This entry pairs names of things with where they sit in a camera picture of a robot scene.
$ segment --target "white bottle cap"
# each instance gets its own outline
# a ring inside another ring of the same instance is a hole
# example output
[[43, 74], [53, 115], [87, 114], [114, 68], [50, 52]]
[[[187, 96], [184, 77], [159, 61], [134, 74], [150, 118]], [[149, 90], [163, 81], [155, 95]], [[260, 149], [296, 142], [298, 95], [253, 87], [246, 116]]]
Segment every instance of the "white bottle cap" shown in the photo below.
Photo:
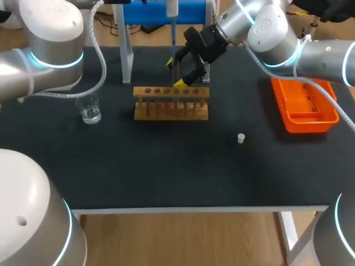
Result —
[[238, 134], [238, 143], [243, 143], [245, 135], [243, 133]]

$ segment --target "orange tray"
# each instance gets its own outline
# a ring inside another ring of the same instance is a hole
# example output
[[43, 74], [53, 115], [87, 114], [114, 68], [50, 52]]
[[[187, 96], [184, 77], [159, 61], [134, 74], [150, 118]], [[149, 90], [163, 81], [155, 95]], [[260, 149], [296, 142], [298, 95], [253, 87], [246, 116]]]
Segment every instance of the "orange tray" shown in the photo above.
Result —
[[[337, 100], [329, 82], [313, 80]], [[313, 86], [295, 80], [271, 78], [285, 127], [290, 133], [320, 133], [339, 122], [331, 103]]]

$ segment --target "water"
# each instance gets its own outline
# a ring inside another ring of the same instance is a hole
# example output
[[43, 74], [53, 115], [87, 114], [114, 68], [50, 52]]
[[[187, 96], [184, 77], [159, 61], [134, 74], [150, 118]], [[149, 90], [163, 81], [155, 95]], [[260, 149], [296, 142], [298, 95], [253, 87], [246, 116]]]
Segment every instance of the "water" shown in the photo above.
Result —
[[85, 123], [92, 125], [101, 120], [101, 112], [97, 106], [85, 109], [82, 112], [83, 120]]

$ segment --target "cable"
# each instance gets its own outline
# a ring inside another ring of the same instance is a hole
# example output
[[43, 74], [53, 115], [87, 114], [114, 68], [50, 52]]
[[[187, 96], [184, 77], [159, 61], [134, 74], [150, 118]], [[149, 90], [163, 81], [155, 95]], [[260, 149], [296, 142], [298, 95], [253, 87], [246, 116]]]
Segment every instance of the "cable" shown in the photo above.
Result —
[[95, 31], [94, 31], [94, 18], [95, 18], [95, 14], [97, 12], [97, 10], [103, 6], [105, 4], [104, 0], [100, 0], [99, 2], [97, 2], [94, 7], [91, 9], [90, 11], [90, 17], [89, 17], [89, 35], [90, 38], [93, 42], [93, 46], [98, 54], [101, 66], [102, 66], [102, 75], [101, 78], [99, 80], [99, 82], [92, 87], [91, 89], [83, 92], [83, 93], [76, 93], [76, 94], [62, 94], [62, 93], [36, 93], [33, 94], [33, 96], [46, 96], [46, 97], [55, 97], [55, 98], [62, 98], [62, 99], [75, 99], [75, 98], [79, 98], [85, 95], [88, 95], [90, 93], [95, 92], [97, 89], [99, 89], [105, 82], [106, 79], [106, 75], [107, 75], [107, 66], [106, 66], [106, 62], [105, 62], [105, 58], [102, 55], [100, 46], [98, 44], [98, 41], [96, 40], [96, 36], [95, 36]]
[[[113, 36], [119, 36], [118, 34], [112, 32], [112, 29], [117, 29], [117, 30], [118, 30], [117, 26], [115, 26], [115, 24], [113, 24], [113, 22], [112, 22], [110, 19], [107, 19], [107, 18], [105, 18], [105, 17], [102, 17], [102, 18], [105, 19], [106, 21], [108, 21], [108, 22], [110, 23], [110, 25], [107, 25], [107, 24], [103, 23], [103, 22], [98, 18], [98, 16], [95, 16], [95, 19], [96, 19], [98, 22], [100, 22], [100, 24], [101, 24], [102, 26], [110, 27], [110, 34], [111, 34], [111, 35], [113, 35]], [[135, 29], [135, 28], [138, 27], [138, 26], [139, 26], [139, 25], [132, 25], [132, 26], [129, 27], [129, 29]], [[130, 32], [129, 34], [131, 35], [131, 34], [134, 34], [134, 33], [139, 32], [139, 31], [140, 31], [140, 29], [138, 29], [138, 30], [135, 31], [135, 32]]]
[[313, 80], [306, 79], [306, 78], [296, 78], [293, 76], [278, 76], [270, 71], [268, 71], [263, 64], [259, 61], [259, 59], [254, 55], [253, 51], [248, 47], [248, 45], [243, 42], [244, 47], [248, 51], [249, 55], [253, 58], [253, 60], [257, 63], [257, 65], [269, 76], [276, 78], [276, 79], [284, 79], [284, 80], [297, 80], [303, 83], [308, 83], [309, 85], [312, 85], [315, 87], [327, 100], [334, 106], [334, 108], [337, 110], [337, 112], [340, 114], [340, 116], [344, 119], [344, 121], [349, 125], [349, 127], [355, 132], [355, 124], [354, 122], [350, 119], [350, 117], [343, 111], [343, 109], [338, 105], [338, 103], [333, 99], [333, 97], [330, 96], [330, 94], [324, 90], [319, 84], [315, 83]]

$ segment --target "black table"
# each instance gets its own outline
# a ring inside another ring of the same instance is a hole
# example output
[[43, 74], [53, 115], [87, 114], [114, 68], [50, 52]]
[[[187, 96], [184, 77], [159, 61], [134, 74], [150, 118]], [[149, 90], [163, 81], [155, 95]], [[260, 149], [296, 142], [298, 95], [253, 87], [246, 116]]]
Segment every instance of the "black table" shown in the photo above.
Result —
[[[270, 78], [243, 48], [211, 66], [209, 121], [134, 121], [133, 86], [170, 86], [171, 48], [134, 49], [132, 84], [121, 84], [119, 50], [104, 48], [102, 120], [82, 122], [75, 101], [30, 97], [3, 105], [0, 148], [37, 161], [72, 209], [326, 206], [355, 185], [355, 134], [341, 120], [326, 134], [291, 135]], [[187, 59], [180, 65], [191, 67]], [[73, 90], [101, 75], [93, 49]], [[355, 117], [347, 88], [338, 102]], [[237, 143], [237, 134], [246, 140]]]

